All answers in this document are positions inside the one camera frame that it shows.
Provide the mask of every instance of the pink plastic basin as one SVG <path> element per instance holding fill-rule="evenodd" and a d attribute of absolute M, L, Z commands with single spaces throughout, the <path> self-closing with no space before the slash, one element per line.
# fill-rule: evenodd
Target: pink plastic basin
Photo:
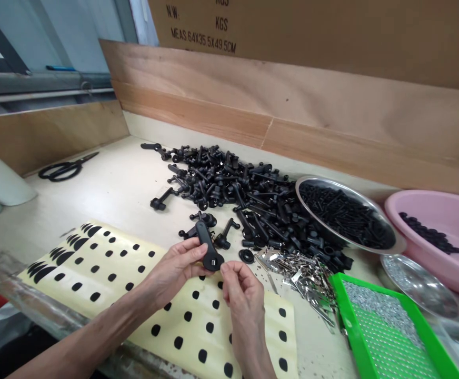
<path fill-rule="evenodd" d="M 435 191 L 401 191 L 385 203 L 391 222 L 407 239 L 405 255 L 429 270 L 443 284 L 459 292 L 459 254 L 448 255 L 415 233 L 400 217 L 406 212 L 424 226 L 445 233 L 459 247 L 459 196 Z"/>

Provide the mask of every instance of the black cam lever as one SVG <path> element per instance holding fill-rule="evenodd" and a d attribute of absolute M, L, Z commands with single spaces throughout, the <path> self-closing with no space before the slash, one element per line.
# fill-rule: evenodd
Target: black cam lever
<path fill-rule="evenodd" d="M 224 263 L 224 258 L 212 244 L 212 237 L 207 225 L 203 221 L 198 221 L 195 228 L 198 233 L 199 243 L 208 245 L 207 254 L 203 257 L 203 266 L 209 271 L 218 271 Z"/>

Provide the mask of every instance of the scissors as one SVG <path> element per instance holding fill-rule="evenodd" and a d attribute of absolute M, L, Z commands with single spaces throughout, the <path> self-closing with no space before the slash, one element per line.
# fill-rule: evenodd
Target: scissors
<path fill-rule="evenodd" d="M 74 162 L 63 162 L 63 163 L 56 163 L 56 164 L 50 165 L 46 168 L 41 169 L 40 172 L 38 173 L 38 176 L 42 179 L 49 179 L 51 182 L 62 182 L 62 181 L 71 179 L 81 172 L 82 164 L 84 162 L 89 161 L 89 159 L 95 157 L 98 154 L 99 152 L 92 153 Z M 48 171 L 54 168 L 57 168 L 57 170 L 47 174 Z M 66 174 L 67 172 L 70 172 L 72 170 L 74 170 L 74 172 L 72 172 L 71 174 L 67 176 L 62 176 L 63 174 Z"/>

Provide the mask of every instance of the green plastic tray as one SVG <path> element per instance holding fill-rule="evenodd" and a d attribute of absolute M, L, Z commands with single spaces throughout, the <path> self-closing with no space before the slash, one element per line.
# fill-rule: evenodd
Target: green plastic tray
<path fill-rule="evenodd" d="M 340 315 L 361 378 L 459 379 L 456 365 L 408 296 L 342 273 L 332 275 L 330 281 L 336 291 Z M 425 350 L 412 344 L 405 335 L 387 325 L 376 313 L 352 304 L 344 281 L 396 297 L 414 323 Z"/>

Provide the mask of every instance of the stainless steel bowl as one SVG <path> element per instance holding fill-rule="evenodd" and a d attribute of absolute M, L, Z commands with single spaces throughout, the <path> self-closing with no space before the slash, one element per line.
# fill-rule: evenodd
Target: stainless steel bowl
<path fill-rule="evenodd" d="M 389 279 L 419 307 L 445 318 L 456 318 L 459 305 L 453 293 L 435 276 L 403 255 L 381 256 Z"/>
<path fill-rule="evenodd" d="M 361 245 L 359 243 L 356 243 L 354 241 L 349 240 L 347 237 L 343 236 L 342 234 L 334 231 L 331 229 L 328 225 L 326 225 L 319 217 L 317 217 L 314 212 L 311 211 L 311 209 L 308 207 L 307 204 L 303 201 L 301 195 L 300 195 L 300 186 L 305 183 L 308 185 L 312 186 L 317 186 L 317 187 L 330 187 L 336 190 L 342 190 L 347 196 L 356 199 L 359 201 L 361 204 L 373 209 L 376 212 L 376 219 L 382 223 L 382 225 L 386 228 L 389 228 L 395 238 L 395 243 L 394 245 L 386 250 L 383 249 L 375 249 L 371 247 L 366 247 L 364 245 Z M 345 241 L 345 243 L 348 245 L 349 248 L 360 248 L 372 253 L 376 254 L 384 254 L 384 255 L 394 255 L 394 254 L 401 254 L 402 252 L 405 251 L 407 247 L 407 242 L 405 238 L 398 233 L 398 231 L 394 228 L 393 224 L 391 221 L 388 220 L 387 216 L 385 215 L 384 211 L 372 200 L 367 198 L 366 196 L 363 196 L 359 192 L 354 191 L 353 189 L 338 183 L 336 181 L 333 181 L 331 179 L 327 179 L 321 176 L 303 176 L 300 179 L 296 181 L 296 195 L 300 199 L 300 202 L 302 205 L 305 207 L 305 209 L 310 213 L 312 217 L 314 217 L 321 225 L 323 228 L 325 228 L 329 233 L 331 233 L 333 236 L 335 236 L 338 239 L 342 239 Z"/>

